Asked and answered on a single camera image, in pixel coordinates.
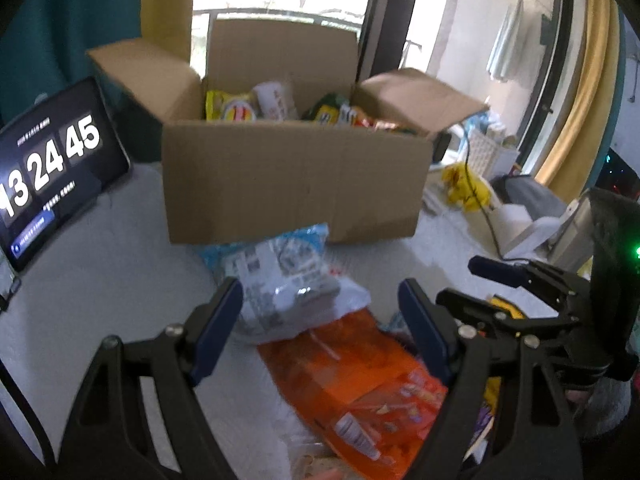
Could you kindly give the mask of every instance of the teal curtain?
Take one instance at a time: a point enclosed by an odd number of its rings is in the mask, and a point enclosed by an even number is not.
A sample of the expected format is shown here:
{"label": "teal curtain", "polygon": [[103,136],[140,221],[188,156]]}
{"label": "teal curtain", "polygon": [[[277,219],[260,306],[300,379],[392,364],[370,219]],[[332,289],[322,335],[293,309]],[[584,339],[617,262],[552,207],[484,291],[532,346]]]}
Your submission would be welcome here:
{"label": "teal curtain", "polygon": [[602,136],[602,142],[598,149],[598,155],[591,168],[591,173],[587,179],[587,183],[584,185],[584,189],[589,189],[596,185],[596,181],[600,176],[600,172],[607,160],[607,153],[611,147],[613,141],[613,134],[616,131],[616,125],[618,124],[618,117],[620,116],[620,106],[622,105],[623,93],[625,90],[625,77],[626,77],[626,38],[625,38],[625,15],[621,9],[618,9],[620,19],[620,56],[618,57],[618,73],[616,75],[616,87],[613,92],[613,101],[611,104],[611,111],[609,113],[609,120],[607,126],[604,129],[604,135]]}
{"label": "teal curtain", "polygon": [[95,74],[88,48],[139,36],[140,0],[25,0],[0,38],[0,120]]}

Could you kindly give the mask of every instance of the yellow stuffed toy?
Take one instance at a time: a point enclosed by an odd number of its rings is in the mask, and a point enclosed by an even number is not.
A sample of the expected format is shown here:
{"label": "yellow stuffed toy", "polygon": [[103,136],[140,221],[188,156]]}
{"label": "yellow stuffed toy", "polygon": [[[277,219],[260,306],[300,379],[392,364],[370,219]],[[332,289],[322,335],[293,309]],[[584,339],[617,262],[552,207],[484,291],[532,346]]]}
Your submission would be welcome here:
{"label": "yellow stuffed toy", "polygon": [[[478,211],[480,205],[486,207],[491,203],[491,190],[471,170],[469,170],[469,178],[466,177],[464,162],[447,166],[442,171],[442,181],[449,189],[447,193],[449,202],[461,205],[465,211]],[[469,181],[476,191],[477,200],[472,188],[469,187]]]}

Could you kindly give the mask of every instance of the cable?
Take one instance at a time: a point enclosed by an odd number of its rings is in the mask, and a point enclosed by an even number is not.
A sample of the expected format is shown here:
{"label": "cable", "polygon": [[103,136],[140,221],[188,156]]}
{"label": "cable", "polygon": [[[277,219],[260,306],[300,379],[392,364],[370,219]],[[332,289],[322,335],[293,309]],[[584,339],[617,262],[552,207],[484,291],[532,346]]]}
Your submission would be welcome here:
{"label": "cable", "polygon": [[476,192],[476,188],[471,183],[471,175],[469,173],[469,156],[471,155],[471,142],[469,141],[469,134],[468,134],[468,131],[466,129],[465,129],[464,139],[466,140],[466,156],[465,156],[466,183],[468,184],[472,195],[474,196],[474,198],[476,199],[476,202],[478,203],[478,207],[480,208],[480,211],[482,212],[482,216],[484,216],[484,220],[486,221],[486,224],[489,227],[489,231],[491,231],[491,238],[494,241],[495,252],[498,253],[498,256],[500,257],[500,260],[503,261],[503,262],[527,262],[527,263],[529,263],[529,260],[526,259],[526,258],[505,258],[504,255],[502,254],[502,251],[500,250],[500,244],[498,243],[498,237],[495,235],[494,226],[491,224],[491,220],[489,219],[489,214],[484,209],[484,206],[482,205],[482,203],[480,202],[480,199],[478,198],[478,194]]}
{"label": "cable", "polygon": [[49,441],[47,432],[42,427],[40,419],[33,411],[29,401],[24,397],[20,388],[15,383],[2,361],[0,361],[0,384],[4,386],[4,389],[22,413],[24,420],[26,420],[27,424],[31,427],[31,431],[40,445],[45,467],[49,471],[53,471],[56,466],[56,456],[53,453],[53,448],[51,447],[51,442]]}

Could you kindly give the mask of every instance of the cardboard box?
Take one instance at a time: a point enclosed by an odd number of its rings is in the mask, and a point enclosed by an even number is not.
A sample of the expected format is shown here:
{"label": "cardboard box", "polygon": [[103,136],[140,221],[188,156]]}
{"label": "cardboard box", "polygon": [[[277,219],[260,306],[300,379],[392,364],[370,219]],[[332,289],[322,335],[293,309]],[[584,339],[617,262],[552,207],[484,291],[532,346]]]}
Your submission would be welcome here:
{"label": "cardboard box", "polygon": [[207,77],[142,39],[89,51],[164,124],[162,166],[170,239],[220,244],[328,222],[334,242],[413,235],[429,170],[430,134],[485,106],[415,70],[357,85],[353,103],[419,136],[303,121],[204,121],[204,91],[246,92],[288,78],[303,112],[328,92],[350,94],[352,32],[306,23],[217,20]]}

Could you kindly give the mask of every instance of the tablet screen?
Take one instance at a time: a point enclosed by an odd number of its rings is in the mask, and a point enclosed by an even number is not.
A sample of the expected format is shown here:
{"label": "tablet screen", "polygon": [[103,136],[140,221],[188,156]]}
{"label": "tablet screen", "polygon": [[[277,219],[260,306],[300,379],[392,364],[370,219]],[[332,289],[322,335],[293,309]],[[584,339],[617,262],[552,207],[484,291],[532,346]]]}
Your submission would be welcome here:
{"label": "tablet screen", "polygon": [[93,78],[0,131],[0,245],[23,270],[62,225],[129,171]]}

